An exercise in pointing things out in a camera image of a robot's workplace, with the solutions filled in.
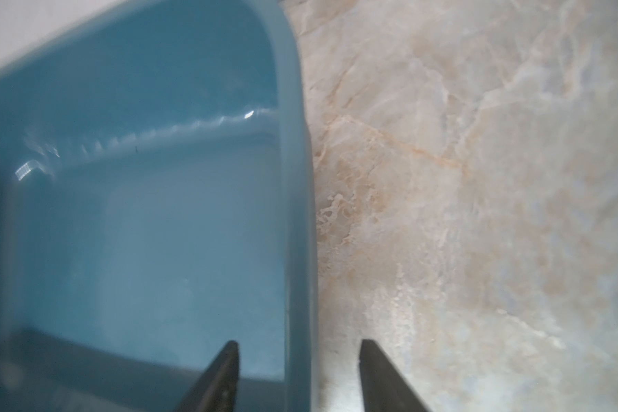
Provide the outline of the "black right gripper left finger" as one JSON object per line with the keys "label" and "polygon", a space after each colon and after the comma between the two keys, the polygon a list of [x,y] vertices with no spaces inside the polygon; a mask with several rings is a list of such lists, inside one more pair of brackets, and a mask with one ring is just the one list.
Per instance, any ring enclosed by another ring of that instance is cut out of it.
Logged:
{"label": "black right gripper left finger", "polygon": [[176,412],[233,412],[240,379],[240,350],[228,341],[188,391]]}

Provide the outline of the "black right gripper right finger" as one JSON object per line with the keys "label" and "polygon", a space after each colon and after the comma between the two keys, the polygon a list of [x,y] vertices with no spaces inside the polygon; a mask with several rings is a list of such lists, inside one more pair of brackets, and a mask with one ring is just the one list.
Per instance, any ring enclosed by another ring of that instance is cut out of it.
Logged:
{"label": "black right gripper right finger", "polygon": [[363,339],[360,344],[359,374],[365,412],[429,412],[373,339]]}

